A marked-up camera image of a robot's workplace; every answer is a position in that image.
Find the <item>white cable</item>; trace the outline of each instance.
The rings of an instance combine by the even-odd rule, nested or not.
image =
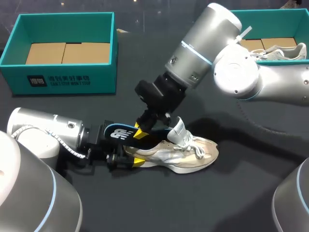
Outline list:
[[[243,37],[245,37],[245,35],[247,35],[250,31],[252,30],[252,27],[251,26],[248,26],[247,29],[245,29],[242,34],[238,35],[236,37],[236,39],[234,40],[234,43],[238,43],[242,40]]]
[[[17,139],[18,136],[24,132],[25,130],[28,130],[30,128],[37,128],[39,130],[42,130],[46,133],[48,133],[49,135],[51,135],[52,137],[54,137],[55,139],[57,139],[57,141],[67,150],[69,151],[72,155],[78,157],[78,158],[81,158],[81,159],[84,159],[86,156],[85,155],[82,155],[80,153],[77,153],[75,151],[73,151],[62,139],[59,138],[58,135],[56,135],[52,130],[50,129],[41,129],[41,128],[38,128],[38,127],[35,127],[35,126],[31,126],[31,125],[27,125],[27,126],[23,126],[21,128],[19,128],[17,131],[15,131],[13,134],[12,134],[12,138],[15,138]]]

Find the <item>teal box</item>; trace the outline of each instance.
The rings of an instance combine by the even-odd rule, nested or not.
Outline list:
[[[243,31],[248,26],[252,27],[244,39],[294,37],[297,44],[307,45],[307,54],[309,55],[309,13],[307,9],[237,10],[232,12],[241,21]],[[309,64],[309,59],[259,61],[258,63],[261,65]]]
[[[86,42],[110,43],[109,63],[25,64],[32,43]],[[114,13],[21,14],[0,70],[15,95],[115,93],[117,54]]]

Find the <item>silver robotic arm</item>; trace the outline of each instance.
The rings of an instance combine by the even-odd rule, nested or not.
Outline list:
[[[258,65],[239,44],[228,45],[218,55],[213,76],[223,93],[239,100],[309,105],[307,65]]]
[[[169,125],[169,114],[208,72],[217,87],[239,100],[309,104],[309,68],[303,65],[258,65],[250,52],[239,45],[239,19],[223,6],[211,3],[183,38],[167,64],[166,72],[153,83],[140,81],[135,91],[147,104],[137,119],[147,132],[157,120]]]

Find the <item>white shoelace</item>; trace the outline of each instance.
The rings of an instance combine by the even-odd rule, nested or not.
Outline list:
[[[175,150],[182,150],[182,151],[191,151],[191,149],[194,149],[196,157],[198,159],[202,159],[205,155],[205,151],[202,147],[197,146],[194,144],[194,141],[200,139],[204,140],[203,138],[194,137],[191,132],[187,131],[186,139],[184,140],[184,145],[177,145],[174,147]]]
[[[48,134],[48,135],[54,137],[55,139],[57,139],[57,141],[58,141],[67,151],[69,151],[72,155],[74,155],[74,156],[76,156],[76,157],[78,157],[78,158],[81,158],[81,159],[87,158],[87,156],[82,155],[82,154],[79,154],[79,153],[73,151],[62,139],[60,139],[60,138],[58,137],[58,135],[56,135],[56,134],[55,134],[54,132],[52,132],[50,129],[41,129],[41,128],[38,128],[38,127],[35,127],[35,126],[32,126],[32,125],[27,125],[27,126],[21,127],[21,128],[18,129],[17,131],[15,131],[15,132],[11,135],[11,137],[17,140],[18,137],[19,137],[19,135],[20,135],[22,132],[24,132],[24,131],[26,131],[26,130],[28,130],[28,129],[32,129],[32,128],[41,130],[41,131],[43,131],[44,133],[46,133],[46,134]]]

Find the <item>cardboard box lining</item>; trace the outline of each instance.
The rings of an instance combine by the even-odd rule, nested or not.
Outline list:
[[[26,64],[109,63],[110,43],[33,43]]]
[[[26,65],[31,45],[37,43],[87,42],[112,45],[113,28],[113,13],[20,14],[0,65]]]
[[[267,38],[242,40],[240,41],[240,45],[251,52],[259,49],[267,50],[274,45],[280,47],[295,47],[297,46],[297,43],[294,38]]]

